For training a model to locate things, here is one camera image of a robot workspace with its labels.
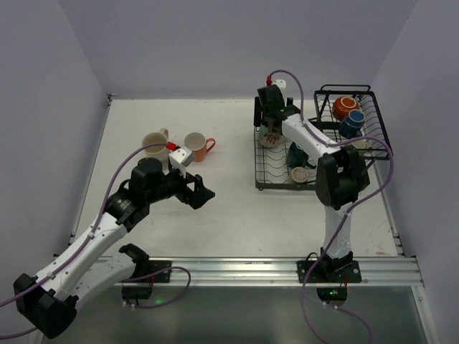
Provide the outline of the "tall floral cream mug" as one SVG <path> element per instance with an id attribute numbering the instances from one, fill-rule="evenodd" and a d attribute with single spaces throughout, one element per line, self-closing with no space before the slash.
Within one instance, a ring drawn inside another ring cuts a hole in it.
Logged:
<path id="1" fill-rule="evenodd" d="M 283 141 L 281 123 L 273 119 L 262 119 L 259 131 L 259 142 L 263 147 L 275 148 Z"/>

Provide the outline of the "beige ceramic mug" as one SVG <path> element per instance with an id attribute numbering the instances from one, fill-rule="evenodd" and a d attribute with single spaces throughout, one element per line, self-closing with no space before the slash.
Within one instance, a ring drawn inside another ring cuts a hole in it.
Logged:
<path id="1" fill-rule="evenodd" d="M 155 158 L 159 160 L 163 168 L 167 165 L 170 149 L 167 148 L 169 142 L 169 131 L 165 128 L 160 129 L 158 132 L 149 133 L 146 135 L 141 145 L 145 147 L 144 153 L 147 158 Z"/>

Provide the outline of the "orange ceramic mug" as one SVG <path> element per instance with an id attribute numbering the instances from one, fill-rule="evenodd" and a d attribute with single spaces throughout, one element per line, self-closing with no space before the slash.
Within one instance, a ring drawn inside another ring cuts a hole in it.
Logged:
<path id="1" fill-rule="evenodd" d="M 184 145 L 194 153 L 196 162 L 202 162 L 215 144 L 214 138 L 206 138 L 201 133 L 190 133 L 184 139 Z"/>

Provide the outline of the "teal ceramic cup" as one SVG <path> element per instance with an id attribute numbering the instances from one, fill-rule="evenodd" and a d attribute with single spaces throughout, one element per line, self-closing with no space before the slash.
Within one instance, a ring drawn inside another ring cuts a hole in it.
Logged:
<path id="1" fill-rule="evenodd" d="M 303 167 L 316 169 L 316 166 L 309 162 L 309 155 L 294 142 L 290 144 L 286 164 L 289 168 Z"/>

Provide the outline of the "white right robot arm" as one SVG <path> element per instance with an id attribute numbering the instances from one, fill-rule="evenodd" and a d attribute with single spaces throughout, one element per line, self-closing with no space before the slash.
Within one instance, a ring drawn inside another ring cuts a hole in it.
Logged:
<path id="1" fill-rule="evenodd" d="M 326 233 L 321 254 L 312 262 L 301 263 L 302 283 L 313 275 L 330 281 L 354 260 L 351 248 L 351 207 L 369 185 L 368 173 L 359 152 L 352 145 L 338 147 L 303 117 L 303 108 L 287 104 L 277 85 L 257 90 L 256 113 L 260 124 L 293 141 L 316 164 L 315 190 L 324 205 Z"/>

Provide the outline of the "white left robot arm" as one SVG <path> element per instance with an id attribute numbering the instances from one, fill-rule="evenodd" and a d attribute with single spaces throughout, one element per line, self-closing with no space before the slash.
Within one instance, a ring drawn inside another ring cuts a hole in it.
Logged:
<path id="1" fill-rule="evenodd" d="M 200 175 L 188 173 L 178 162 L 164 173 L 159 160 L 142 158 L 74 244 L 36 274 L 17 277 L 17 310 L 46 338 L 63 334 L 89 299 L 118 282 L 150 277 L 147 253 L 133 244 L 122 246 L 104 265 L 93 265 L 149 215 L 151 204 L 175 197 L 199 209 L 214 196 Z"/>

